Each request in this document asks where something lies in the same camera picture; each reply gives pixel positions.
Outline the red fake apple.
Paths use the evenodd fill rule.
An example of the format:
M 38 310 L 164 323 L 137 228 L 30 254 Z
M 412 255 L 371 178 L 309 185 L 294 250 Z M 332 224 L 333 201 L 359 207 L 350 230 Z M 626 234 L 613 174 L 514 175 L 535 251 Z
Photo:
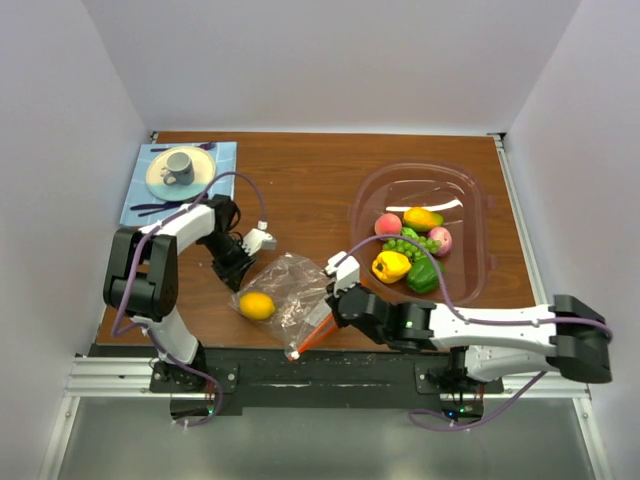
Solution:
M 381 215 L 374 223 L 374 232 L 376 235 L 399 235 L 402 228 L 402 220 L 393 213 Z

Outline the clear zip top bag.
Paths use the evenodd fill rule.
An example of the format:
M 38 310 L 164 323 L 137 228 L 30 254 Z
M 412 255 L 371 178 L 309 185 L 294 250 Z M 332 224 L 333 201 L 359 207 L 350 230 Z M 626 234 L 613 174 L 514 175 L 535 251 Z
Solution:
M 328 277 L 315 263 L 286 253 L 232 295 L 230 305 L 243 316 L 239 309 L 242 295 L 249 292 L 268 295 L 276 306 L 268 320 L 243 317 L 281 342 L 288 360 L 297 361 L 337 329 L 325 302 L 327 286 Z

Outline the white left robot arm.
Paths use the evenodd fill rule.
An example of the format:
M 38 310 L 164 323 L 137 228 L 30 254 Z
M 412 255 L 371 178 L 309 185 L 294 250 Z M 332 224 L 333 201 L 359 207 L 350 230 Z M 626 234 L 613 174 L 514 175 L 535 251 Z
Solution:
M 176 304 L 179 295 L 178 257 L 187 247 L 204 246 L 212 268 L 237 292 L 259 246 L 234 229 L 241 218 L 236 203 L 216 195 L 195 207 L 183 206 L 159 223 L 155 231 L 124 227 L 113 236 L 103 287 L 103 299 L 143 328 L 163 361 L 173 363 L 171 378 L 185 392 L 200 390 L 207 368 L 199 361 L 201 343 L 187 329 Z

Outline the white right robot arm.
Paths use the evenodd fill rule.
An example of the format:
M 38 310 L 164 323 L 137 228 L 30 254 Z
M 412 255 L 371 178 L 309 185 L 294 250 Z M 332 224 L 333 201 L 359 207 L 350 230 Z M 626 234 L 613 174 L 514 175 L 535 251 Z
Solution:
M 571 295 L 523 309 L 460 309 L 426 301 L 392 303 L 356 284 L 326 298 L 338 327 L 405 353 L 447 350 L 448 386 L 469 392 L 505 375 L 558 372 L 588 384 L 612 380 L 612 332 L 602 315 Z

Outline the yellow green fake mango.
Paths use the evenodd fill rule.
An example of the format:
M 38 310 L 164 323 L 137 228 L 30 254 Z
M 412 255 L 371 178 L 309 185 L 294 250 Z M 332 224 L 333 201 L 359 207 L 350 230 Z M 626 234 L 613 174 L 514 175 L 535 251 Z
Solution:
M 416 232 L 426 232 L 442 226 L 444 218 L 442 215 L 423 207 L 412 207 L 403 213 L 402 222 L 405 227 Z

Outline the light green fake cucumber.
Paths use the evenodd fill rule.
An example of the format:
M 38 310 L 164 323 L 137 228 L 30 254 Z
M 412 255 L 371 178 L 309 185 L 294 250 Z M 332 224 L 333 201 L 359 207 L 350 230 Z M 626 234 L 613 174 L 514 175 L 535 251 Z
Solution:
M 403 227 L 401 230 L 401 235 L 405 238 L 411 238 L 414 240 L 418 240 L 420 238 L 418 233 L 409 227 Z

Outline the green fake grapes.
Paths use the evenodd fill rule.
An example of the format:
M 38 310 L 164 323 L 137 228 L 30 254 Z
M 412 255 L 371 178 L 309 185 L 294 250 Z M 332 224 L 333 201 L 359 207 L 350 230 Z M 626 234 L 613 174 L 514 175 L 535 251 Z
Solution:
M 435 255 L 442 243 L 439 240 L 434 240 L 426 237 L 414 238 L 416 245 L 408 242 L 407 239 L 389 239 L 383 246 L 383 251 L 394 251 L 405 255 L 411 262 L 424 258 L 424 250 L 427 250 L 430 254 Z

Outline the yellow fake bell pepper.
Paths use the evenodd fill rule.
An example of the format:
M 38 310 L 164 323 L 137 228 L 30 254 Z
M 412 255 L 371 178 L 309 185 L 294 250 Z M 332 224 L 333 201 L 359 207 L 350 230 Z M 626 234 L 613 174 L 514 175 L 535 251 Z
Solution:
M 393 284 L 401 280 L 412 268 L 411 261 L 405 255 L 386 250 L 372 262 L 371 271 L 384 284 Z

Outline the dark green fake pepper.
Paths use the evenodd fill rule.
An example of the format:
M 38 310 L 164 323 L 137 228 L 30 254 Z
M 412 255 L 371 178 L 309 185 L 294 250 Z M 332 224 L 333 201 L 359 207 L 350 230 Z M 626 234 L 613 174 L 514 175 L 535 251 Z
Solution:
M 408 288 L 416 294 L 436 291 L 440 286 L 438 271 L 443 272 L 443 266 L 439 261 L 433 265 L 427 257 L 416 260 L 406 276 Z

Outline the purple fake onion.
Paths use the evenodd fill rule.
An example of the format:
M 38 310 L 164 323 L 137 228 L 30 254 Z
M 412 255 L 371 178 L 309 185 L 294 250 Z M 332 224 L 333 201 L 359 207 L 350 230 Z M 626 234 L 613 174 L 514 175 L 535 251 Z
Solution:
M 432 253 L 437 257 L 446 257 L 452 250 L 453 240 L 449 230 L 443 226 L 433 228 L 428 233 L 434 249 Z

